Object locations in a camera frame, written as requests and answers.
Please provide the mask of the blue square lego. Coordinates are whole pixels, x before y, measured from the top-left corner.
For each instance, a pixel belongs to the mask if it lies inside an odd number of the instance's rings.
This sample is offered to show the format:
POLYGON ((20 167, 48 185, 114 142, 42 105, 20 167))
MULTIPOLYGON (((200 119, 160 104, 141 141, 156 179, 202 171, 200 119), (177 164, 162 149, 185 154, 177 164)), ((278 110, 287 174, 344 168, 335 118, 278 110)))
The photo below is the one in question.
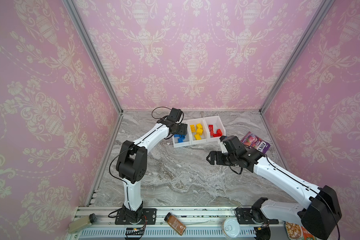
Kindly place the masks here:
POLYGON ((183 143, 186 138, 185 135, 177 135, 177 134, 174 135, 174 137, 175 137, 175 140, 177 141, 177 143, 183 143))

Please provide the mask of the red long lego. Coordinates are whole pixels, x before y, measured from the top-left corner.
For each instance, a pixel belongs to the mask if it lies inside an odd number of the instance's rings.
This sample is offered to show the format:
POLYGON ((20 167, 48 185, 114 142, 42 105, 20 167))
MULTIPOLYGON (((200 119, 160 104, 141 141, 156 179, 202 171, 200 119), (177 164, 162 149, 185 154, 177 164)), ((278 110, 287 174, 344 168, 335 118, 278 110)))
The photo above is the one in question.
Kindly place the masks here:
POLYGON ((210 131, 210 136, 214 136, 214 126, 213 125, 208 125, 209 131, 210 131))

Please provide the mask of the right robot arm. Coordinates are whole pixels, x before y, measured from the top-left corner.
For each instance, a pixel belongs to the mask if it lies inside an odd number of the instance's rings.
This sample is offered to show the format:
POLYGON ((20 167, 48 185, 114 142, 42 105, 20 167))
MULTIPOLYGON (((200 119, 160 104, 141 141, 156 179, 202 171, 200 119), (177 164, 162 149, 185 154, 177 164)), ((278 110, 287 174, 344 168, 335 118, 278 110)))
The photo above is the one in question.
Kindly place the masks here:
POLYGON ((329 186, 319 187, 283 169, 265 154, 255 150, 243 153, 211 151, 206 157, 211 165, 239 166, 265 178, 292 197, 296 203, 275 202, 260 198, 252 205, 252 216, 257 223, 280 220, 303 226, 318 239, 327 240, 339 229, 342 212, 337 193, 329 186))

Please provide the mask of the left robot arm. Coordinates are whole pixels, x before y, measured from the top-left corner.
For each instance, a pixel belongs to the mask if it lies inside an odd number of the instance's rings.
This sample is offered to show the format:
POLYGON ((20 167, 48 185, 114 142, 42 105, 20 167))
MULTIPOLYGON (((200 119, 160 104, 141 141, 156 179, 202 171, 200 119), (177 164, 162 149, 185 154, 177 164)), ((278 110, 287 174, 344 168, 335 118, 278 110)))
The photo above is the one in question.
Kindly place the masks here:
POLYGON ((148 166, 148 153, 162 140, 172 135, 185 136, 188 125, 169 120, 159 120, 152 129, 134 141, 124 141, 117 156, 116 170, 124 185, 125 200, 122 207, 115 211, 115 224, 142 224, 144 202, 141 197, 141 180, 148 166))

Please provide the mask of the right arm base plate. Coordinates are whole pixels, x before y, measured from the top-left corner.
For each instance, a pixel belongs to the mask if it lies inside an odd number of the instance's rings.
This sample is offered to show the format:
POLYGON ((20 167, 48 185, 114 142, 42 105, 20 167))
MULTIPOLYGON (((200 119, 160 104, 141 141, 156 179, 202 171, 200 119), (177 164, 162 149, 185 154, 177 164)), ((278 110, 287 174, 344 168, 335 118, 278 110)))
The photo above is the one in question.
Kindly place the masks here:
POLYGON ((278 220, 270 220, 265 217, 265 215, 257 209, 252 208, 243 208, 237 207, 234 210, 237 221, 241 225, 277 225, 279 224, 278 220))

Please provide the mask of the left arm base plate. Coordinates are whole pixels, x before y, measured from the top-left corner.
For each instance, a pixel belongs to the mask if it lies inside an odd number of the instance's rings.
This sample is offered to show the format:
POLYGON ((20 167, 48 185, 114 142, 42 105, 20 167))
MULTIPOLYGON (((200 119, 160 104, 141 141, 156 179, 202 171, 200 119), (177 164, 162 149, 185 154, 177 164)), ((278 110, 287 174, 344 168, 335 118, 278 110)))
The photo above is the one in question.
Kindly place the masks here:
POLYGON ((129 209, 116 211, 115 225, 155 225, 157 209, 143 208, 133 212, 129 209))

